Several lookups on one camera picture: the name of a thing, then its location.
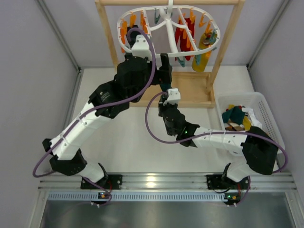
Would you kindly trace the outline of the white oval clip hanger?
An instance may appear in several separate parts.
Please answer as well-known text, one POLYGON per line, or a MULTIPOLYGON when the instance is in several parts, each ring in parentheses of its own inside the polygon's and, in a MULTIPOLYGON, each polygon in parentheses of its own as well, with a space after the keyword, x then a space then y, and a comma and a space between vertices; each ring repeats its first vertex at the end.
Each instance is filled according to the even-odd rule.
MULTIPOLYGON (((118 38, 120 39, 119 44, 124 52, 131 53, 130 45, 127 41, 127 27, 132 26, 136 22, 136 15, 140 13, 140 25, 142 30, 147 35, 148 38, 152 38, 152 32, 162 28, 163 26, 167 29, 167 35, 169 39, 170 52, 169 57, 186 57, 186 56, 198 56, 203 53, 213 51, 216 49, 216 45, 220 39, 220 30, 214 21, 213 17, 206 11, 189 5, 174 5, 172 0, 168 1, 168 5, 165 6, 154 6, 154 7, 141 7, 130 10, 122 15, 122 17, 117 22, 118 38), (199 12, 201 14, 201 19, 199 27, 206 25, 205 32, 212 32, 210 41, 213 40, 214 43, 207 49, 199 49, 199 45, 195 43, 194 37, 192 38, 188 26, 186 24, 185 18, 190 18, 195 20, 196 16, 193 11, 199 12), (182 28, 186 30, 188 36, 190 37, 192 51, 181 51, 179 44, 175 43, 175 30, 176 28, 182 28)), ((156 58, 160 58, 161 55, 157 54, 155 51, 151 52, 156 58)))

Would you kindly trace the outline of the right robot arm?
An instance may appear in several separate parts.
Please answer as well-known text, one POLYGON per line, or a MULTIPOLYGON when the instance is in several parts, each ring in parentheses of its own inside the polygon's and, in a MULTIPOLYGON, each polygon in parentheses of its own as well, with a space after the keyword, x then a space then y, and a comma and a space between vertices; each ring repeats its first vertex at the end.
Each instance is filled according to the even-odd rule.
POLYGON ((213 147, 226 150, 234 157, 224 168, 220 177, 221 185, 230 188, 251 174, 271 175, 276 162, 278 147, 259 127, 245 132, 216 133, 186 121, 178 110, 178 103, 169 95, 162 95, 158 102, 159 117, 164 121, 167 134, 174 136, 184 147, 213 147))

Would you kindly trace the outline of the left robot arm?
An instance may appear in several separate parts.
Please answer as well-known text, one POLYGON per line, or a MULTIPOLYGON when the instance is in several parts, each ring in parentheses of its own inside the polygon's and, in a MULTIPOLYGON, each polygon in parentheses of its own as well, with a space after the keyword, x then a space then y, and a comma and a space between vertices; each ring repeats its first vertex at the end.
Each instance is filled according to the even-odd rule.
POLYGON ((82 144, 101 126, 130 107, 121 103, 140 92, 149 80, 153 86, 166 90, 171 84, 172 67, 167 54, 161 54, 161 67, 155 67, 147 57, 125 55, 113 80, 103 83, 89 96, 81 112, 57 137, 45 139, 43 146, 50 152, 53 171, 73 176, 79 174, 92 187, 104 187, 108 174, 98 162, 87 161, 81 152, 82 144))

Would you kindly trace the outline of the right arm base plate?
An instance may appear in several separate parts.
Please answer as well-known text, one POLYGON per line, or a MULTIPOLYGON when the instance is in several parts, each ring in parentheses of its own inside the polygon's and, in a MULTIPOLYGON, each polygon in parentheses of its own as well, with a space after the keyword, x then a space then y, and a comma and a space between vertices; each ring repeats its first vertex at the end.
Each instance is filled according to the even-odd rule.
POLYGON ((249 185, 249 178, 245 177, 239 182, 235 182, 220 174, 207 175, 207 186, 209 190, 246 190, 249 185))

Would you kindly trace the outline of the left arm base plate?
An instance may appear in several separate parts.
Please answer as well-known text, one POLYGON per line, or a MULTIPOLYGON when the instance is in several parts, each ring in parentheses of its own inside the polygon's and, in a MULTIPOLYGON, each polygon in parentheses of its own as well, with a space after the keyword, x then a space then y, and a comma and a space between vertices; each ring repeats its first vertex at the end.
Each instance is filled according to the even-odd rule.
MULTIPOLYGON (((102 178, 100 181, 96 182, 95 184, 106 189, 106 190, 119 190, 122 185, 122 178, 123 176, 120 174, 110 174, 108 177, 102 178)), ((95 190, 99 189, 95 185, 89 183, 84 178, 81 180, 80 189, 82 190, 95 190)))

